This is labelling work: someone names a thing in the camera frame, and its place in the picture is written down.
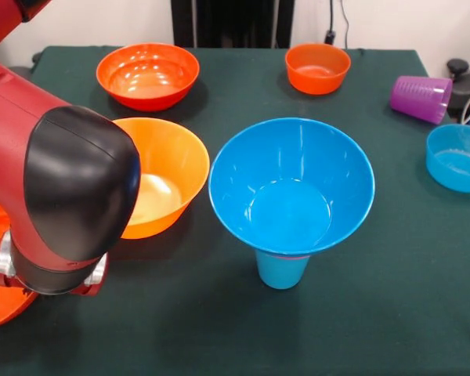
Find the blue cup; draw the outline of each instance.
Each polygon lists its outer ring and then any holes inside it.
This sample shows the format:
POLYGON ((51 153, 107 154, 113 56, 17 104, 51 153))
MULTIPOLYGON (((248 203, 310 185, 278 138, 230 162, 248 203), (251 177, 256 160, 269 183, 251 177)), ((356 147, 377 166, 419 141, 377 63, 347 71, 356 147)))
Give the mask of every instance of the blue cup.
POLYGON ((294 287, 303 277, 309 256, 281 257, 256 250, 256 263, 262 281, 277 290, 294 287))
POLYGON ((426 166, 446 188, 470 193, 470 125, 442 125, 431 131, 426 141, 426 166))
POLYGON ((219 151, 208 181, 221 223, 256 249, 259 276, 290 288, 309 256, 365 220, 374 174, 362 149, 319 121, 286 117, 252 125, 219 151))

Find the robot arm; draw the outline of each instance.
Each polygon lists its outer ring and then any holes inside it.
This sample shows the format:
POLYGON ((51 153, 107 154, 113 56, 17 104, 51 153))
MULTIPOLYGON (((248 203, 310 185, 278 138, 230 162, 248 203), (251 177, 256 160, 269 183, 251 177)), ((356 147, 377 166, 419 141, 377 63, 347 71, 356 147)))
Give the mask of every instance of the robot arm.
MULTIPOLYGON (((0 41, 49 1, 0 0, 0 41)), ((0 65, 0 285, 93 295, 139 187, 139 155, 113 122, 0 65)))

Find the black object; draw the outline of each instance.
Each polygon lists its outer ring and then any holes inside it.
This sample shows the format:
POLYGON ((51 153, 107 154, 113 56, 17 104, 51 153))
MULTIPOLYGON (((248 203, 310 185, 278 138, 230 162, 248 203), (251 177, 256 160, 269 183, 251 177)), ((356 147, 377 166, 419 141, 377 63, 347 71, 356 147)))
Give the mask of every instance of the black object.
POLYGON ((23 22, 28 22, 47 5, 50 0, 15 0, 23 15, 23 22))
POLYGON ((470 70, 466 60, 451 59, 447 62, 450 76, 453 79, 453 90, 447 112, 452 118, 461 118, 463 109, 470 98, 470 70))
POLYGON ((97 259, 84 268, 69 272, 46 270, 25 258, 13 242, 11 242, 11 257, 16 270, 16 277, 21 283, 30 290, 45 295, 65 294, 73 291, 83 284, 85 278, 92 273, 99 261, 97 259))
POLYGON ((71 261, 106 253, 132 214, 139 169, 134 143, 108 119, 75 106, 46 113, 24 167, 28 214, 45 244, 71 261))
POLYGON ((458 78, 468 70, 470 65, 463 59, 451 59, 447 62, 447 69, 454 78, 458 78))
MULTIPOLYGON (((176 45, 193 47, 193 10, 190 0, 172 0, 176 45)), ((271 48, 273 0, 197 0, 199 47, 271 48)), ((280 0, 277 47, 291 44, 295 0, 280 0)))
POLYGON ((329 0, 329 31, 333 31, 334 28, 334 4, 332 0, 329 0))
POLYGON ((334 44, 334 38, 336 38, 336 32, 335 31, 328 31, 326 34, 326 39, 324 43, 328 45, 333 45, 334 44))

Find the table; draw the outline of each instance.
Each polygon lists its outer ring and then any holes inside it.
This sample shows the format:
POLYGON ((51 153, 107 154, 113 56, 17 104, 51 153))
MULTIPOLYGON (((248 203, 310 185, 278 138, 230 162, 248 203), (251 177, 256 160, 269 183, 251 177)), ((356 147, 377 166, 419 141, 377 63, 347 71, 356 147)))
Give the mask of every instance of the table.
MULTIPOLYGON (((96 84, 113 47, 49 47, 33 81, 109 118, 138 115, 96 84)), ((224 230, 207 187, 168 231, 122 241, 94 298, 38 299, 0 327, 0 375, 470 375, 470 195, 425 170, 431 125, 393 113, 401 74, 425 74, 415 52, 351 50, 335 93, 288 83, 283 50, 197 49, 201 75, 175 121, 213 160, 257 121, 315 118, 352 136, 374 168, 366 222, 314 256, 301 283, 274 291, 254 252, 224 230)))

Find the cup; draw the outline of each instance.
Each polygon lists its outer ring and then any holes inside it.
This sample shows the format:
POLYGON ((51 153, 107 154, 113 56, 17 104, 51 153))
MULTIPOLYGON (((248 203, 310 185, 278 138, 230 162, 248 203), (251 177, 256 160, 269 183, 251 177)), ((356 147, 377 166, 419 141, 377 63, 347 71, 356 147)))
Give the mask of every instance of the cup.
POLYGON ((284 257, 256 250, 259 276, 277 290, 294 287, 303 277, 310 256, 284 257))
POLYGON ((390 107, 438 125, 446 114, 452 88, 449 78, 400 76, 392 89, 390 107))

